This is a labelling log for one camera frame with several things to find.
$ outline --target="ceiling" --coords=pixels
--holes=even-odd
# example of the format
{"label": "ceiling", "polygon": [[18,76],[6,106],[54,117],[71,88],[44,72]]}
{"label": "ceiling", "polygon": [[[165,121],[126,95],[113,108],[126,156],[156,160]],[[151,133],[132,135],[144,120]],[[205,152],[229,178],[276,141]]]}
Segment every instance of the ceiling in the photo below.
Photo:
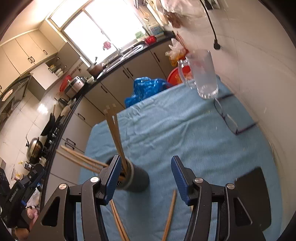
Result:
{"label": "ceiling", "polygon": [[0,44],[7,40],[38,28],[45,17],[53,12],[63,0],[33,0],[12,22]]}

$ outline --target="window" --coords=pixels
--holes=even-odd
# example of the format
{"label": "window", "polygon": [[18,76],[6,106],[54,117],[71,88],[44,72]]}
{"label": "window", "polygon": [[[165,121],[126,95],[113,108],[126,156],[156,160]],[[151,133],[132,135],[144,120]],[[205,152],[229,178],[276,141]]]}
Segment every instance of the window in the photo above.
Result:
{"label": "window", "polygon": [[49,20],[89,63],[96,57],[102,62],[133,42],[137,32],[145,33],[124,0],[65,0]]}

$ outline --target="blue tablecloth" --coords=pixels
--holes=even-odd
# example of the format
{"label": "blue tablecloth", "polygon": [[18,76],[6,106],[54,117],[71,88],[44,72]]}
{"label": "blue tablecloth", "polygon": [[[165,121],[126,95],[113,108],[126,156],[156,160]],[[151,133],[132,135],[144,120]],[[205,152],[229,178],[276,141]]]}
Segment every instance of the blue tablecloth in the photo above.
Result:
{"label": "blue tablecloth", "polygon": [[[219,81],[219,96],[230,91]],[[253,120],[236,97],[222,102],[239,128]],[[272,223],[264,231],[266,240],[280,234],[282,200],[278,173],[270,145],[258,127],[235,136],[217,113],[213,100],[201,99],[196,90],[181,84],[145,99],[118,114],[124,153],[146,170],[150,186],[142,193],[116,190],[113,200],[131,241],[161,240],[171,203],[177,188],[170,168],[173,155],[185,167],[211,184],[224,186],[260,166],[264,173],[271,203]],[[106,121],[91,131],[86,155],[106,161],[117,154]],[[81,169],[80,183],[94,173]],[[120,241],[110,205],[102,207],[109,240]],[[191,209],[178,195],[168,241],[184,239]],[[212,211],[209,240],[214,240],[217,212]]]}

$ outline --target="window pane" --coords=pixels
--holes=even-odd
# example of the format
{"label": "window pane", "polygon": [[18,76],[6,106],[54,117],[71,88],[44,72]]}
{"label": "window pane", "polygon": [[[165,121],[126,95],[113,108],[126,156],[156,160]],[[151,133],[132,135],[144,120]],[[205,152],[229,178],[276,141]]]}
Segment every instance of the window pane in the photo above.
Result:
{"label": "window pane", "polygon": [[65,33],[93,63],[96,57],[99,63],[116,51],[113,45],[110,49],[103,50],[104,42],[108,39],[84,12],[65,28]]}
{"label": "window pane", "polygon": [[135,33],[143,31],[141,22],[123,0],[95,0],[85,9],[117,47],[133,41]]}
{"label": "window pane", "polygon": [[66,0],[52,15],[51,19],[61,27],[87,0]]}

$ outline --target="blue gripper pad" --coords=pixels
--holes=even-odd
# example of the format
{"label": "blue gripper pad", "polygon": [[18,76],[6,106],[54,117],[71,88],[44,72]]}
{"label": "blue gripper pad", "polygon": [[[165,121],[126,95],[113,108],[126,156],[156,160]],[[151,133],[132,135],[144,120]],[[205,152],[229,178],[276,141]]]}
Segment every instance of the blue gripper pad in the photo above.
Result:
{"label": "blue gripper pad", "polygon": [[173,156],[170,162],[170,166],[172,169],[172,173],[175,178],[175,182],[177,184],[180,196],[182,200],[186,203],[186,205],[189,204],[190,198],[189,198],[189,185],[181,171],[181,168],[185,169],[181,160],[178,156]]}
{"label": "blue gripper pad", "polygon": [[112,173],[110,174],[109,180],[106,184],[106,192],[104,197],[104,202],[106,203],[106,205],[113,197],[120,172],[121,172],[121,158],[119,158],[117,163],[115,164],[115,167]]}

